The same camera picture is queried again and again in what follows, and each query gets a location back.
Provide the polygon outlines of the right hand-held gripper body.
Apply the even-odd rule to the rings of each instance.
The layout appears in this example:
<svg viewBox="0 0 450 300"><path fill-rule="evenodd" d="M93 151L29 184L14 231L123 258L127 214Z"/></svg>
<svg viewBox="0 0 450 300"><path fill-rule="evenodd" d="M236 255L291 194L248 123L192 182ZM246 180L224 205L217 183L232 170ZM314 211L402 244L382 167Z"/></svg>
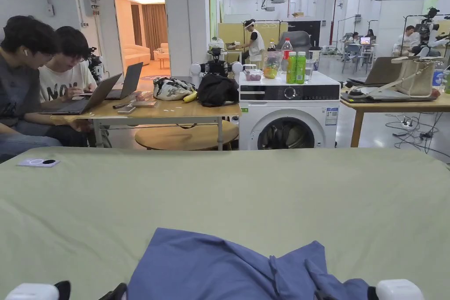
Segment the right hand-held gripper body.
<svg viewBox="0 0 450 300"><path fill-rule="evenodd" d="M424 300L420 288L407 279L382 280L375 292L379 300Z"/></svg>

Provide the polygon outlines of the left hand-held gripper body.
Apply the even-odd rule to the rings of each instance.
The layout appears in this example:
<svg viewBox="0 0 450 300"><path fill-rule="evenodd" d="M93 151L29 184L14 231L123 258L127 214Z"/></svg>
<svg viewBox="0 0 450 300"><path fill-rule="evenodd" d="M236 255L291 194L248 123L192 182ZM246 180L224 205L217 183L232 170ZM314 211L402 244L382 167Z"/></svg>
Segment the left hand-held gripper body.
<svg viewBox="0 0 450 300"><path fill-rule="evenodd" d="M5 300L58 300L58 289L51 284L22 283L10 291Z"/></svg>

